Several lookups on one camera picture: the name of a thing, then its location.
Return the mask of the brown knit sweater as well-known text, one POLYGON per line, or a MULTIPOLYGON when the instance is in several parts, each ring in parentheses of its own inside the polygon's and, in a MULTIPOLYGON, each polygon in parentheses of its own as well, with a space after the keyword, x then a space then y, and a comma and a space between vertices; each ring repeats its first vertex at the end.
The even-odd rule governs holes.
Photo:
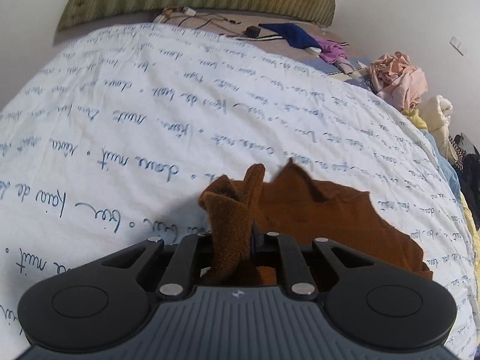
POLYGON ((226 175, 200 195, 208 213, 213 263, 206 285, 274 285, 273 271, 254 267, 251 230, 292 236, 301 245, 325 237, 428 280, 433 273, 422 248, 375 211, 368 193, 329 181, 313 180, 293 162, 270 182, 261 164, 249 167, 242 180, 226 175))

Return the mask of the dark clothes pile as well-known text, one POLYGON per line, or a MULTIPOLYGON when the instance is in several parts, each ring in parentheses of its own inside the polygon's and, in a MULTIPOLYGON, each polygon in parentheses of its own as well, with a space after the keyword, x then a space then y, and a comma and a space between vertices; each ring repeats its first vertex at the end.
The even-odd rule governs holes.
POLYGON ((473 216, 476 228, 479 228, 479 149, 464 133, 449 137, 457 160, 454 169, 460 182, 460 190, 473 216))

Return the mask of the white quilt with blue script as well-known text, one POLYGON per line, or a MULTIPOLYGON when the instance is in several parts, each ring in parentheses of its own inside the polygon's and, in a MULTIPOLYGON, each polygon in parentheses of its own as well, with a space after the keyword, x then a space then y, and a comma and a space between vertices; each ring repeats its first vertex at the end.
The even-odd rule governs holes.
POLYGON ((374 94, 242 41, 168 24, 75 40, 1 110, 1 357, 29 344, 23 293, 150 236, 206 230, 217 177, 293 160, 366 191, 456 300, 447 347, 472 359, 474 248, 433 141, 374 94))

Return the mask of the yellow garment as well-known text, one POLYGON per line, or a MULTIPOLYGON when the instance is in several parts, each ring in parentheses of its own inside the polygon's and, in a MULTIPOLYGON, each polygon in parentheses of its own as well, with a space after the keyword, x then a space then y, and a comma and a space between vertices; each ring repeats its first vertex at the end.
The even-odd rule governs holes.
POLYGON ((404 109, 401 111, 401 114, 405 116, 416 128, 421 131, 428 131, 427 123, 419 115, 419 112, 416 108, 414 109, 404 109))

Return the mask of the cream puffy jacket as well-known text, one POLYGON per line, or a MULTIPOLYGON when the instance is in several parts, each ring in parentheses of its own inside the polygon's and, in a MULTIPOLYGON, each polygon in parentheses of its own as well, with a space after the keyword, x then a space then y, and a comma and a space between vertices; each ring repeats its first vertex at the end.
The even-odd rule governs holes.
POLYGON ((429 134, 435 139, 439 152, 443 155, 448 151, 449 126, 453 105, 441 95, 424 100, 418 106, 419 116, 425 121, 429 134))

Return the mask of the pink crumpled garment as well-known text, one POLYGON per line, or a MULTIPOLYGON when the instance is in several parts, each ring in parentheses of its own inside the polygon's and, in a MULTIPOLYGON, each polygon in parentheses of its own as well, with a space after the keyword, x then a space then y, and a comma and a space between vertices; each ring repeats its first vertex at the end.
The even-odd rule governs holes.
POLYGON ((428 91, 425 72, 399 51, 372 62, 368 72, 374 93, 397 111, 415 108, 428 91))

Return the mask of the purple garment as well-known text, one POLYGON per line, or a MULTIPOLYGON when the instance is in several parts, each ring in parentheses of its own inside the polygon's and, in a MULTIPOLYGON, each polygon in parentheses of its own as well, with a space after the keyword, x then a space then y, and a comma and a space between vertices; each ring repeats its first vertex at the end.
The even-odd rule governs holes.
POLYGON ((320 57, 329 64, 335 64, 340 59, 348 59, 348 55, 343 47, 335 41, 327 40, 323 37, 315 37, 320 46, 320 57))

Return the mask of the dark blue garment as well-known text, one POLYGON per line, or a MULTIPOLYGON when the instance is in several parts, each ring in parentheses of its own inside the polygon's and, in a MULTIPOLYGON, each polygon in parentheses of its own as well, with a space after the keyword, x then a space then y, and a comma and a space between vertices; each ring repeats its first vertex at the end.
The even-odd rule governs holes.
POLYGON ((262 29, 273 31, 285 39, 291 47, 305 50, 307 48, 320 49, 319 43, 307 34, 301 27, 296 24, 259 24, 262 29))

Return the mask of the white wall switch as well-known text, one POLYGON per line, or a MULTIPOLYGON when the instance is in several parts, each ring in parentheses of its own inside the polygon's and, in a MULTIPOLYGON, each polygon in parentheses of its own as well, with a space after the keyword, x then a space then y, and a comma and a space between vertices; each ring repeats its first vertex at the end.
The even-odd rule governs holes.
POLYGON ((467 54, 467 49, 465 48, 464 44, 457 38, 452 37, 450 40, 450 45, 462 56, 467 54))

